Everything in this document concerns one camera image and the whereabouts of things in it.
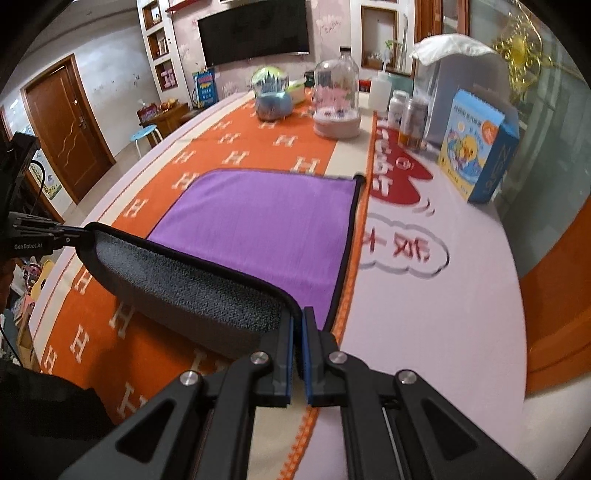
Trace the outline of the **purple grey towel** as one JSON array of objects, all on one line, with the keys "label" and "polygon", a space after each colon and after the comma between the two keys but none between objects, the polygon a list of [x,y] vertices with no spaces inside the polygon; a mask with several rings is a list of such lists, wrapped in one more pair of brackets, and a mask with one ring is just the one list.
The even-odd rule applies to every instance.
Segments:
[{"label": "purple grey towel", "polygon": [[238,357],[280,314],[335,321],[363,176],[275,180],[263,171],[209,205],[192,194],[146,238],[93,222],[76,253],[91,276],[140,314],[212,351]]}]

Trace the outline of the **orange H pattern table runner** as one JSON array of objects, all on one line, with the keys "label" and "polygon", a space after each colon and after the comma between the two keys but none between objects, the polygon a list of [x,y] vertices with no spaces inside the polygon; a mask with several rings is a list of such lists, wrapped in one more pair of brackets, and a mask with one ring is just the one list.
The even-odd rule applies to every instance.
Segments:
[{"label": "orange H pattern table runner", "polygon": [[[209,205],[238,194],[232,176],[250,182],[269,171],[275,180],[352,177],[370,171],[374,117],[363,113],[349,141],[315,135],[307,106],[286,120],[256,119],[249,94],[235,94],[191,120],[145,155],[96,204],[90,219],[147,237],[179,201],[192,194]],[[120,423],[187,368],[202,374],[228,360],[190,341],[108,293],[65,250],[30,321],[41,370],[93,389],[110,420]]]}]

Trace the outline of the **brown wooden door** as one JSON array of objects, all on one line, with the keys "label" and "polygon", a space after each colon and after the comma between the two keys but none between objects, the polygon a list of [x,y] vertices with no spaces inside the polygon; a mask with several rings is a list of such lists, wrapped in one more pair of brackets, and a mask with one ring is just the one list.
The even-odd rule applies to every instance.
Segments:
[{"label": "brown wooden door", "polygon": [[115,164],[70,54],[21,89],[25,111],[42,151],[78,204]]}]

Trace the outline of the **blue round stool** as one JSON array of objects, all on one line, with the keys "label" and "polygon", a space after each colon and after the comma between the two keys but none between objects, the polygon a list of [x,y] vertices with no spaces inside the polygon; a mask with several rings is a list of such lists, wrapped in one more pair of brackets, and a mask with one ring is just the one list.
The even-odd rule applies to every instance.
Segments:
[{"label": "blue round stool", "polygon": [[154,124],[149,124],[147,126],[141,127],[130,137],[130,142],[134,145],[139,158],[142,157],[139,142],[148,137],[151,137],[155,144],[158,144],[163,141],[163,137],[159,129]]}]

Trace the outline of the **red tissue box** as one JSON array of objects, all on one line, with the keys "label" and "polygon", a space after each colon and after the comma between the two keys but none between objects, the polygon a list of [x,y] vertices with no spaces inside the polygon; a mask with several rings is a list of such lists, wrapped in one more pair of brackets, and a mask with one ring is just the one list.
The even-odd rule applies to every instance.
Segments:
[{"label": "red tissue box", "polygon": [[159,113],[159,105],[156,103],[147,104],[142,100],[139,101],[140,108],[136,111],[136,115],[140,123],[149,121]]}]

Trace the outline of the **blue castle snow globe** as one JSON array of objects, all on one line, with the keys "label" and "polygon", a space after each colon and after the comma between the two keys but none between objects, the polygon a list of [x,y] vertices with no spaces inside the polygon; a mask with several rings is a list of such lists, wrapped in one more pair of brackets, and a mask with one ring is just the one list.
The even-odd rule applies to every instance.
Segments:
[{"label": "blue castle snow globe", "polygon": [[256,97],[256,117],[260,121],[273,122],[290,116],[294,108],[287,88],[290,78],[279,67],[264,66],[256,70],[250,81]]}]

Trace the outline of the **silver orange supplement jar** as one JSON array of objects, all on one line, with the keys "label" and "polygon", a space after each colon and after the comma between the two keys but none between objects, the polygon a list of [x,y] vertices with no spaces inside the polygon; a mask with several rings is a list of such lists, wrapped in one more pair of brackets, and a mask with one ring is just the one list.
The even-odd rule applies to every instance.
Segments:
[{"label": "silver orange supplement jar", "polygon": [[404,107],[398,143],[408,150],[419,150],[424,137],[429,104],[410,98]]}]

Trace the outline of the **pink glass dome ornament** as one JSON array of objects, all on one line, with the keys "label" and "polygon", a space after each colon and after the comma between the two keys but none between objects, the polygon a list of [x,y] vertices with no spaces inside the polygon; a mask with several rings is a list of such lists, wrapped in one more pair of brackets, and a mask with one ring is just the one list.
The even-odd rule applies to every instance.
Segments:
[{"label": "pink glass dome ornament", "polygon": [[360,134],[359,72],[335,58],[315,67],[312,108],[315,134],[332,140],[353,139]]}]

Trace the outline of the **white pill bottle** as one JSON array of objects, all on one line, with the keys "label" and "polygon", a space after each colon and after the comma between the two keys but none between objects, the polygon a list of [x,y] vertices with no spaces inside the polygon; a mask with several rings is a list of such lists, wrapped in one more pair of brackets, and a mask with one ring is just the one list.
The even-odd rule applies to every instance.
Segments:
[{"label": "white pill bottle", "polygon": [[393,91],[388,109],[388,126],[391,129],[399,130],[401,128],[402,118],[409,98],[410,95],[406,91]]}]

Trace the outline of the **black flat television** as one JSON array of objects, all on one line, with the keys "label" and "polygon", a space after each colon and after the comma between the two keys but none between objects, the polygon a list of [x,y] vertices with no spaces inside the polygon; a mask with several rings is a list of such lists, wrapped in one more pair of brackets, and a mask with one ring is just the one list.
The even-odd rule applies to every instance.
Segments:
[{"label": "black flat television", "polygon": [[259,1],[197,21],[208,67],[253,58],[310,53],[307,3]]}]

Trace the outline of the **white plastic squeeze bottle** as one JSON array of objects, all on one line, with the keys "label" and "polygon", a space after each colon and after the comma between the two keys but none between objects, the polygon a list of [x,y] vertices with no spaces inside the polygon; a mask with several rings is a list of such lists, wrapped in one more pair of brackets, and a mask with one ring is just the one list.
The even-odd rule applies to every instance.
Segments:
[{"label": "white plastic squeeze bottle", "polygon": [[387,70],[380,70],[370,79],[370,92],[368,106],[378,113],[388,111],[392,94],[392,82],[390,73]]}]

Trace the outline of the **red pot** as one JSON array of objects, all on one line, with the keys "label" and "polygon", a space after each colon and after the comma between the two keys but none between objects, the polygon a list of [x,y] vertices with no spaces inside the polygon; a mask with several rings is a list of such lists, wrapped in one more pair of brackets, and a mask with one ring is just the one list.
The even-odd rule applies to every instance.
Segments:
[{"label": "red pot", "polygon": [[370,92],[370,80],[360,80],[359,89],[361,92]]}]

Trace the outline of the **clear glass bottle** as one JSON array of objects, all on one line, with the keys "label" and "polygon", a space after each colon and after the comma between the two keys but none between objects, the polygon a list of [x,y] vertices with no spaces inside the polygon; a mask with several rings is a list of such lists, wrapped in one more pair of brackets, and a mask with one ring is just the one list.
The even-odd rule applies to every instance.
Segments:
[{"label": "clear glass bottle", "polygon": [[355,72],[359,72],[359,66],[356,65],[355,60],[353,59],[352,55],[352,47],[351,46],[341,46],[339,47],[339,59],[348,63],[349,67]]}]

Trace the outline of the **white cloth on appliance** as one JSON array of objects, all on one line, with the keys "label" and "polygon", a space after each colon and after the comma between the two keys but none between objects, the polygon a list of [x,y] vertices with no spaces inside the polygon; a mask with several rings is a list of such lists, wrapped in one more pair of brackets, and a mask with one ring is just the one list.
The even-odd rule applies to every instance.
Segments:
[{"label": "white cloth on appliance", "polygon": [[464,34],[452,33],[426,37],[413,46],[410,57],[425,66],[453,55],[480,57],[495,50]]}]

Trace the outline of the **gold door ornament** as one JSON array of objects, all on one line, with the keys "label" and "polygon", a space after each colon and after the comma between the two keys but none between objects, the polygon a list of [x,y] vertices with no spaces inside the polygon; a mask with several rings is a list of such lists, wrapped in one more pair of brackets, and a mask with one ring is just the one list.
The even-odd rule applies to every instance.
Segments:
[{"label": "gold door ornament", "polygon": [[515,10],[508,13],[508,21],[491,45],[508,67],[510,99],[523,100],[527,91],[540,79],[544,67],[553,61],[544,53],[542,36],[522,2],[515,2]]}]

